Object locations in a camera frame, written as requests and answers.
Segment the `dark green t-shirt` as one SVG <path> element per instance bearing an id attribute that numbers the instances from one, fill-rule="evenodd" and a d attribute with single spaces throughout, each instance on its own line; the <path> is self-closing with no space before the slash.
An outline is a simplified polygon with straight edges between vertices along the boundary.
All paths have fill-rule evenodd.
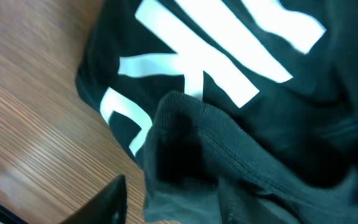
<path id="1" fill-rule="evenodd" d="M 358 223 L 358 0 L 108 0 L 76 88 L 147 222 Z"/>

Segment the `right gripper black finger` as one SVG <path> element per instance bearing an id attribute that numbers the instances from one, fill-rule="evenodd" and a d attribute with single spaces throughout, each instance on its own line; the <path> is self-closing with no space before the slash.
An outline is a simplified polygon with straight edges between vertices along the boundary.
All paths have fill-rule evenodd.
<path id="1" fill-rule="evenodd" d="M 126 179 L 118 175 L 61 224 L 125 224 L 126 214 Z"/>

